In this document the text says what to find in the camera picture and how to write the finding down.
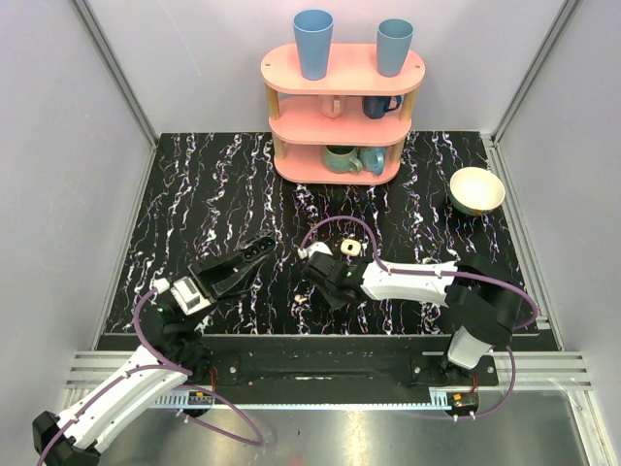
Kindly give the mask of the black earbud charging case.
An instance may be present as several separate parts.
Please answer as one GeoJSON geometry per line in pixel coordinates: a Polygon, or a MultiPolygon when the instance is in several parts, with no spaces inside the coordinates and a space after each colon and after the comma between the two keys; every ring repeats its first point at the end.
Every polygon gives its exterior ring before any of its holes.
{"type": "Polygon", "coordinates": [[[268,231],[261,231],[240,243],[242,257],[246,263],[258,261],[272,252],[275,247],[275,236],[268,231]]]}

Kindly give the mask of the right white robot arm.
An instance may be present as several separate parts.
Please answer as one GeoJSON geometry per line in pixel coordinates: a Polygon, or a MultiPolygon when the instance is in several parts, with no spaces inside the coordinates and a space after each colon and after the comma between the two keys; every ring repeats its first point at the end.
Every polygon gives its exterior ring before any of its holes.
{"type": "Polygon", "coordinates": [[[467,384],[482,356],[510,344],[525,298],[488,260],[440,264],[345,262],[323,250],[301,253],[303,276],[314,283],[331,308],[365,301],[406,300],[444,307],[456,317],[456,330],[440,361],[420,367],[416,383],[467,384]]]}

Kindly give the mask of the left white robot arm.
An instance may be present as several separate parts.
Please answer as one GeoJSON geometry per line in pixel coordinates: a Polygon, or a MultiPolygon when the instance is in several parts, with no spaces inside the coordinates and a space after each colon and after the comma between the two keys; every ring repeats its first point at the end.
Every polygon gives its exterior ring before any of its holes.
{"type": "Polygon", "coordinates": [[[160,397],[184,384],[196,397],[188,418],[204,412],[219,370],[197,330],[209,308],[251,286],[271,252],[270,241],[189,265],[174,282],[152,280],[132,313],[140,344],[128,360],[82,400],[59,414],[44,411],[32,422],[41,465],[96,465],[112,440],[160,397]]]}

